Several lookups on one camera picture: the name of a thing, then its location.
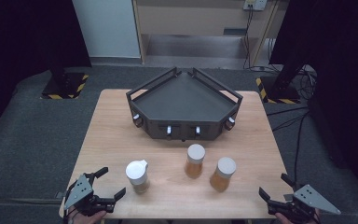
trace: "table top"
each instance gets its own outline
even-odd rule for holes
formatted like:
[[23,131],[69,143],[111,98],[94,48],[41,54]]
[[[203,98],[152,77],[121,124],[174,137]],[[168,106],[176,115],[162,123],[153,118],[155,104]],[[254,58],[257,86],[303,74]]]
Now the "table top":
[[[112,198],[124,187],[127,193],[105,218],[272,218],[259,187],[281,202],[283,194],[292,192],[281,180],[286,171],[257,92],[238,91],[243,100],[231,131],[223,130],[213,141],[182,142],[152,139],[136,128],[127,91],[102,91],[68,184],[83,173],[108,167],[107,174],[95,179],[94,194]],[[187,148],[195,143],[204,146],[206,154],[202,175],[191,179],[184,167]],[[209,178],[222,157],[232,158],[237,171],[228,189],[217,192]],[[131,161],[140,160],[148,162],[150,187],[144,194],[134,192],[125,173]]]

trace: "power outlet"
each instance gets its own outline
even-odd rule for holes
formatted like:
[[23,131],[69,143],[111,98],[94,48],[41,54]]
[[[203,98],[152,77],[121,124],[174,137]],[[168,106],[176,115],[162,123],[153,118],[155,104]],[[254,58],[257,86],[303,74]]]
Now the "power outlet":
[[268,0],[245,0],[243,4],[244,10],[250,10],[250,6],[252,6],[254,11],[262,11],[266,8]]

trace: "white wall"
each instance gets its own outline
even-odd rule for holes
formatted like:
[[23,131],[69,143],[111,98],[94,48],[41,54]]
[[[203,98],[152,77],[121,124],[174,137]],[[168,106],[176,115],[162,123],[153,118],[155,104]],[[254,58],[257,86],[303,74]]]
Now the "white wall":
[[131,0],[73,0],[90,57],[141,58]]

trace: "jar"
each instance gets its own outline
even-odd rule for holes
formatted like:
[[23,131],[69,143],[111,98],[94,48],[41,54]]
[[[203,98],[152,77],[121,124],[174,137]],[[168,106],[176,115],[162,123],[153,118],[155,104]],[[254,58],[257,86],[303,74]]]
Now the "jar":
[[190,178],[197,178],[202,173],[202,161],[205,157],[205,148],[199,144],[191,145],[187,150],[185,172]]
[[221,158],[210,178],[211,186],[219,192],[225,191],[236,169],[237,165],[234,160],[229,157]]
[[136,193],[144,193],[150,186],[149,179],[147,177],[147,162],[132,161],[126,168],[127,178],[130,180],[133,189]]

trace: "white lid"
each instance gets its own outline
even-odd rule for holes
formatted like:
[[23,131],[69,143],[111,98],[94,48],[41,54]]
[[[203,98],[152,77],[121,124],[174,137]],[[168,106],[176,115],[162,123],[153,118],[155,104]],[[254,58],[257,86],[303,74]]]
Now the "white lid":
[[223,157],[217,163],[217,170],[224,178],[230,178],[237,170],[237,164],[229,157]]
[[192,163],[200,164],[204,157],[205,148],[202,145],[193,144],[187,150],[187,158]]
[[147,179],[147,162],[143,161],[132,161],[127,165],[126,175],[127,178],[133,185],[143,184]]

